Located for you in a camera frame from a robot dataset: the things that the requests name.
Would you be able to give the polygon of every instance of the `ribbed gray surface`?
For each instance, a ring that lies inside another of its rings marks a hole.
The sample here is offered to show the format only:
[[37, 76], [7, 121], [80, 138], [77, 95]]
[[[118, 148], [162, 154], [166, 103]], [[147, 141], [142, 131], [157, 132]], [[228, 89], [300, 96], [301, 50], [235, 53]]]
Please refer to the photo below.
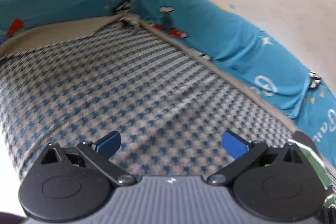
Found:
[[[28, 219], [25, 224], [42, 222]], [[118, 188], [97, 213], [72, 224], [263, 224], [273, 223], [244, 211], [225, 187], [210, 186], [201, 177], [143, 177]], [[318, 224], [316, 219], [296, 222]]]

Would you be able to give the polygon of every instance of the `circular black disc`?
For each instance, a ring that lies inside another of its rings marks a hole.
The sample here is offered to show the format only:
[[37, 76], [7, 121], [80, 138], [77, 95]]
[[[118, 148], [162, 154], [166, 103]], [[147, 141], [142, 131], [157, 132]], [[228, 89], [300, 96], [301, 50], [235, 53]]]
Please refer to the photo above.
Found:
[[305, 165], [291, 162], [244, 172], [236, 179], [233, 192], [248, 212], [283, 222], [315, 215], [325, 199], [325, 189], [318, 176]]
[[24, 210], [36, 218], [78, 220], [100, 208], [110, 196], [110, 183], [97, 170], [71, 165], [46, 169], [49, 172], [27, 176], [19, 191]]

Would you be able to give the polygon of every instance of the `metal screw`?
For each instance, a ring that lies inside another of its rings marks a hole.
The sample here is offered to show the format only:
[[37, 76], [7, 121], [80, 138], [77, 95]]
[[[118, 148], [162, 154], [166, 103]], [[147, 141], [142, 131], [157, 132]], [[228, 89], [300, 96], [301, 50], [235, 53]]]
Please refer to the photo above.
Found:
[[118, 182], [124, 185], [130, 185], [135, 182], [135, 178], [132, 175], [122, 175], [118, 177]]
[[224, 183], [226, 181], [226, 177], [222, 174], [215, 174], [209, 178], [209, 182], [212, 184]]

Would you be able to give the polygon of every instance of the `checkered mattress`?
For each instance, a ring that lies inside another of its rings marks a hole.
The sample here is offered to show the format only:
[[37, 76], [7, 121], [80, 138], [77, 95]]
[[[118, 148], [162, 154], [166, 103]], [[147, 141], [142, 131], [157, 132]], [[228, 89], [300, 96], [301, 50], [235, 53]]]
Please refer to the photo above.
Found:
[[48, 142], [75, 146], [117, 130], [111, 159], [131, 174], [203, 175], [231, 161], [230, 128], [282, 146], [291, 131], [198, 61], [142, 28], [4, 57], [0, 129], [23, 179]]

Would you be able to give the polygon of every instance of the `beige fabric border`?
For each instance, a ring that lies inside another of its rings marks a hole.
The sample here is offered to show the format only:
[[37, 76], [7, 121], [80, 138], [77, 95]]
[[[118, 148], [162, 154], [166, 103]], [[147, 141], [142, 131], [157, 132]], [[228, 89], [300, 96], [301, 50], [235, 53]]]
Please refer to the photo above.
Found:
[[0, 58], [32, 48], [92, 36], [102, 27], [119, 20], [122, 14], [43, 25], [20, 33], [0, 45]]
[[192, 56], [194, 59], [196, 59], [197, 61], [201, 62], [206, 68], [208, 68], [209, 70], [213, 71], [215, 74], [219, 75], [220, 77], [222, 77], [226, 81], [228, 81], [236, 89], [238, 89], [239, 91], [241, 91], [241, 93], [245, 94], [248, 98], [250, 98], [251, 100], [253, 100], [256, 104], [258, 104], [259, 106], [263, 107], [265, 110], [267, 110], [267, 112], [269, 112], [274, 117], [276, 117], [279, 121], [281, 121], [293, 133], [295, 131], [299, 130], [298, 127], [294, 124], [294, 122], [292, 120], [290, 120], [290, 118], [288, 118], [286, 115], [284, 115], [280, 110], [276, 109], [275, 107], [273, 107], [272, 105], [270, 105], [267, 101], [265, 101], [262, 98], [260, 98], [259, 96], [257, 96], [245, 84], [239, 82], [237, 79], [233, 78], [231, 75], [228, 75], [224, 71], [220, 70], [218, 67], [216, 67], [214, 64], [212, 64], [211, 62], [209, 62], [205, 58], [198, 56], [197, 53], [194, 50], [192, 50], [191, 48], [183, 45], [179, 41], [177, 41], [174, 38], [168, 36], [167, 34], [165, 34], [165, 33], [161, 32], [161, 31], [153, 28], [152, 26], [150, 26], [144, 20], [141, 21], [141, 25], [145, 29], [149, 30], [150, 32], [152, 32], [156, 36], [158, 36], [161, 39], [163, 39], [164, 41], [167, 41], [167, 42], [173, 44], [174, 46], [178, 47], [182, 51], [186, 52], [188, 55]]

